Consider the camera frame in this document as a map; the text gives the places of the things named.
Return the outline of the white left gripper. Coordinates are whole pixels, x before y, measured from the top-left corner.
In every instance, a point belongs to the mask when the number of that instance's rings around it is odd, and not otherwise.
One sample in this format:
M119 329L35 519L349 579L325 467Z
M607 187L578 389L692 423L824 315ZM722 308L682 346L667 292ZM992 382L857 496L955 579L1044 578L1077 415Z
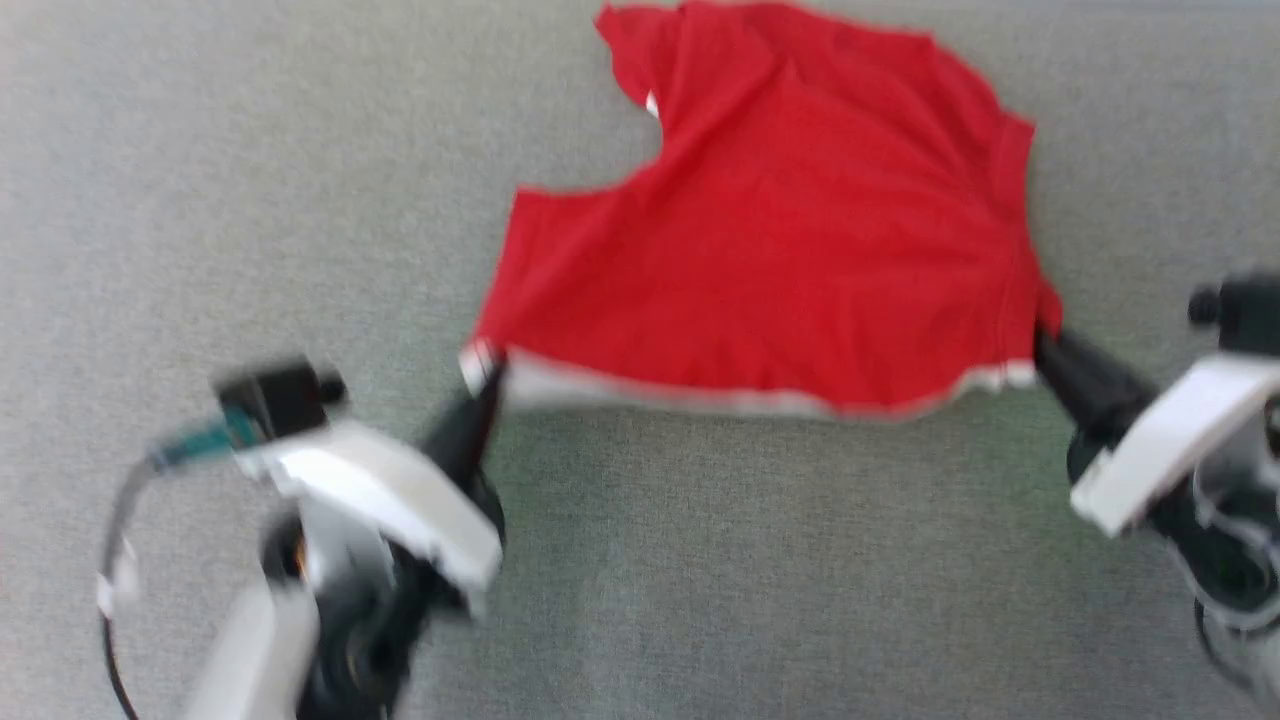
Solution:
M343 420L246 450L239 468L269 479L312 520L308 570L321 579L375 568L374 547L385 542L443 577L466 614L483 614L503 548L495 523L458 487L476 484L506 370L495 365L479 389L454 398L422 437L424 454Z

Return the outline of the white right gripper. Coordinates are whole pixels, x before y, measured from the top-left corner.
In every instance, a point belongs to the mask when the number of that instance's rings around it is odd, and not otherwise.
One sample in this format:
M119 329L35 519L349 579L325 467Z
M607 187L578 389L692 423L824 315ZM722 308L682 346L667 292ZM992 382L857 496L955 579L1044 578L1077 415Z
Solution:
M1134 527L1184 475L1262 420L1279 389L1275 359L1204 356L1157 397L1156 384L1076 332L1041 332L1034 363L1085 438L1115 445L1124 437L1070 492L1076 515L1108 537ZM1132 413L1153 400L1132 425Z

